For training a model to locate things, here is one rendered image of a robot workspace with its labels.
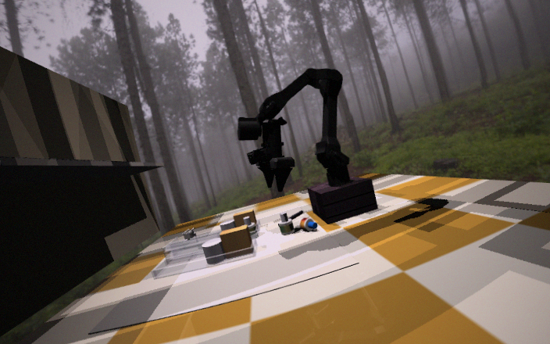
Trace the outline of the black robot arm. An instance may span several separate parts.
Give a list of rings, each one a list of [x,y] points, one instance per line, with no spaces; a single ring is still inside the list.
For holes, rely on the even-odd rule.
[[[349,158],[341,152],[341,145],[337,140],[337,104],[338,95],[342,86],[343,76],[336,69],[307,69],[284,90],[265,99],[259,107],[256,118],[239,117],[237,138],[241,140],[281,139],[280,126],[287,123],[282,117],[273,118],[284,108],[289,99],[292,99],[306,85],[320,89],[323,96],[323,126],[322,138],[316,143],[316,157],[324,168],[327,168],[329,186],[337,187],[351,183],[349,179]],[[263,122],[268,120],[268,122]],[[262,125],[262,126],[261,126]],[[256,149],[247,153],[251,165],[266,159],[271,161],[270,147]]]

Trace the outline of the tan rectangular block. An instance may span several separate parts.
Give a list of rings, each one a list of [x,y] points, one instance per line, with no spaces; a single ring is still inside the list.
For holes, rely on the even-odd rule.
[[[225,253],[246,249],[252,246],[248,225],[232,228],[220,233]]]

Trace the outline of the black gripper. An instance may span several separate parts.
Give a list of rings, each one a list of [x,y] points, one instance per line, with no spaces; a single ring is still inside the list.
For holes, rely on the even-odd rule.
[[[281,139],[262,140],[261,147],[265,148],[266,145],[270,147],[271,160],[266,161],[265,159],[256,163],[256,166],[263,172],[268,188],[272,187],[275,174],[278,192],[282,192],[286,180],[293,169],[290,167],[295,166],[295,160],[292,157],[282,156],[281,146],[284,145],[284,143],[281,142]]]

